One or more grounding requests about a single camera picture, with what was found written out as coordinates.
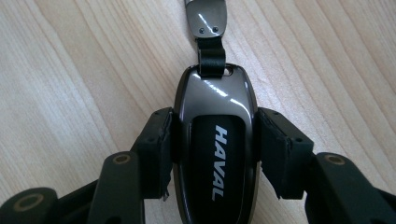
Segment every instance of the key fob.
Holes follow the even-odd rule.
[[[173,161],[184,223],[249,223],[257,191],[256,98],[245,70],[200,77],[188,68],[177,88]]]

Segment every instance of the metal tab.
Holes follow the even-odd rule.
[[[195,38],[223,36],[227,26],[224,0],[185,0],[187,20]]]

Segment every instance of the wooden table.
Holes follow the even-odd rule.
[[[227,62],[258,104],[396,193],[396,2],[227,1]],[[184,1],[0,1],[0,203],[33,187],[59,196],[98,178],[149,115],[173,104],[197,63]],[[147,223],[180,223],[171,197]],[[306,223],[263,174],[253,223]]]

